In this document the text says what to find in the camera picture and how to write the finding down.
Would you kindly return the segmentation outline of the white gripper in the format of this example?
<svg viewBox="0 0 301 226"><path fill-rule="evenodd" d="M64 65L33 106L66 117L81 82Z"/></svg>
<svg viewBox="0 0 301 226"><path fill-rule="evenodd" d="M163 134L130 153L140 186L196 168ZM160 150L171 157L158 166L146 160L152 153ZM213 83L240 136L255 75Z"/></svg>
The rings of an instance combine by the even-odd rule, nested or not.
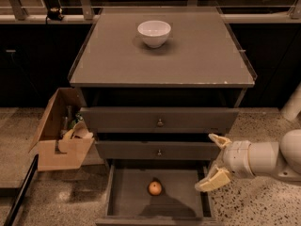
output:
<svg viewBox="0 0 301 226"><path fill-rule="evenodd" d="M195 184L195 190L210 192L225 186L231 181L230 173L240 179L254 177L249 163L250 141L234 141L231 143L229 138L213 133L209 134L208 137L221 150L227 147L223 153L223 162L227 169L213 166L207 176Z"/></svg>

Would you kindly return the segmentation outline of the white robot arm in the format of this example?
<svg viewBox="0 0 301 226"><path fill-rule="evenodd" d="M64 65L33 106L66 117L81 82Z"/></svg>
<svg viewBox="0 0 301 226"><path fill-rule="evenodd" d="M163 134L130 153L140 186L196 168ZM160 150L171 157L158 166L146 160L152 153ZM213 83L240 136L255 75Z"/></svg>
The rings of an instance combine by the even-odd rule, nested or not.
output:
<svg viewBox="0 0 301 226"><path fill-rule="evenodd" d="M299 186L301 183L301 130L287 132L279 142L231 141L210 133L208 138L218 154L205 176L195 183L195 190L214 191L233 178L260 176Z"/></svg>

